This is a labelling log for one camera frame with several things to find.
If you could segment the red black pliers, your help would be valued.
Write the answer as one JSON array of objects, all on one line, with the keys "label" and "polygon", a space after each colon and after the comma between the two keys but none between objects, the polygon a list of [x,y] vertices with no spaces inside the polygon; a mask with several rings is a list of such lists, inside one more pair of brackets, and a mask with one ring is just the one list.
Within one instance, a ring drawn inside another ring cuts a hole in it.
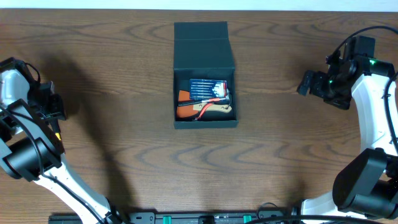
[{"label": "red black pliers", "polygon": [[214,103],[207,103],[201,111],[194,117],[193,121],[214,121],[214,117],[209,115],[211,109],[214,108]]}]

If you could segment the dark green gift box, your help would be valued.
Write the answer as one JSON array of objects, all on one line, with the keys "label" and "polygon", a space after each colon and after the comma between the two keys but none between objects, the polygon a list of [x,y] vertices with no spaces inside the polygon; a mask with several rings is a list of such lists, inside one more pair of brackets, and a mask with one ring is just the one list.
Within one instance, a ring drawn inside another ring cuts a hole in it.
[{"label": "dark green gift box", "polygon": [[[227,22],[176,22],[174,24],[174,127],[175,129],[235,128],[238,125],[235,64]],[[189,92],[190,79],[226,80],[233,112],[214,121],[177,118],[180,90]]]}]

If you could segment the blue precision screwdriver set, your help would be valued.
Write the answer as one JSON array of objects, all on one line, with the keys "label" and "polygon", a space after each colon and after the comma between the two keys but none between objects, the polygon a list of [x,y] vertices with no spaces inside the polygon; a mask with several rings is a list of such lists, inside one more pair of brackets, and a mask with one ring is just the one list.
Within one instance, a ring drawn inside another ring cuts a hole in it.
[{"label": "blue precision screwdriver set", "polygon": [[190,79],[189,94],[191,100],[225,98],[229,90],[226,80]]}]

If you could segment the orange scraper wooden handle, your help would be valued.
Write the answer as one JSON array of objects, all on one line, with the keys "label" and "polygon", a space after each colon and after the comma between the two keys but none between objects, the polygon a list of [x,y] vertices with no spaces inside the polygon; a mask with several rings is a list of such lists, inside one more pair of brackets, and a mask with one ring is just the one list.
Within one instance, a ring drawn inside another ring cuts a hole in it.
[{"label": "orange scraper wooden handle", "polygon": [[[180,90],[178,94],[178,102],[182,100],[187,100],[190,98],[190,94],[188,91]],[[230,103],[214,103],[214,108],[210,110],[210,112],[216,113],[216,115],[224,115],[233,112],[232,106]],[[185,119],[185,118],[194,118],[201,109],[206,105],[206,103],[200,103],[197,105],[190,106],[178,106],[176,109],[176,117]]]}]

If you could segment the steel claw hammer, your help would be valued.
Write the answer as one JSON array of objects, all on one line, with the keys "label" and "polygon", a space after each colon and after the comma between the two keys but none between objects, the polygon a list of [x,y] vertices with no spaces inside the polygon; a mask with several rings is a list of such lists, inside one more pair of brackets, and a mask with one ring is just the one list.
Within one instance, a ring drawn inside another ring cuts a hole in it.
[{"label": "steel claw hammer", "polygon": [[200,103],[229,103],[231,99],[231,95],[227,95],[226,97],[221,98],[200,98],[200,99],[191,99],[179,101],[178,106],[190,106],[197,105]]}]

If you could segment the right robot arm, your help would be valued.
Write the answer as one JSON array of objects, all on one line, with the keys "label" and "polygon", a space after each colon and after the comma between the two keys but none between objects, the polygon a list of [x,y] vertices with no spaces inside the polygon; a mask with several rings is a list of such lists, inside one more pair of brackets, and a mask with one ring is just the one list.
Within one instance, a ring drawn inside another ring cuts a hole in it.
[{"label": "right robot arm", "polygon": [[332,190],[304,200],[300,215],[397,218],[397,73],[393,64],[374,58],[375,42],[347,38],[343,53],[327,57],[328,71],[306,71],[297,88],[341,110],[355,103],[361,138],[359,155],[336,176]]}]

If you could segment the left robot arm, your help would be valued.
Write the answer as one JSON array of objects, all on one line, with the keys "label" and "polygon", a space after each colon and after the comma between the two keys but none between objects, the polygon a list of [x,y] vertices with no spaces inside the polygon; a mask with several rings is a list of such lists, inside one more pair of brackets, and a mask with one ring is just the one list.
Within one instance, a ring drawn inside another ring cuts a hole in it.
[{"label": "left robot arm", "polygon": [[82,223],[129,223],[69,166],[58,123],[67,118],[63,100],[33,71],[14,57],[1,62],[1,168],[51,191]]}]

